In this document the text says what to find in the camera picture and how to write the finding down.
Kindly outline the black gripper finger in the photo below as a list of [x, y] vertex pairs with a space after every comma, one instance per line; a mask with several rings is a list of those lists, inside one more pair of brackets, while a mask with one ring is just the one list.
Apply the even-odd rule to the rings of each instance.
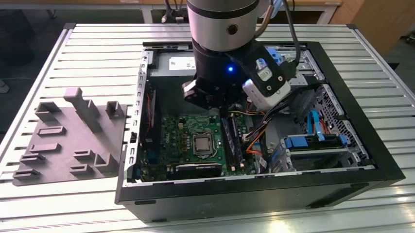
[[238, 95], [228, 95], [226, 96], [226, 113], [229, 114], [232, 111], [245, 112], [244, 104], [246, 102], [246, 94]]
[[185, 100], [206, 110], [220, 109], [220, 116], [229, 115], [226, 95], [221, 88], [206, 80], [193, 80], [182, 85]]

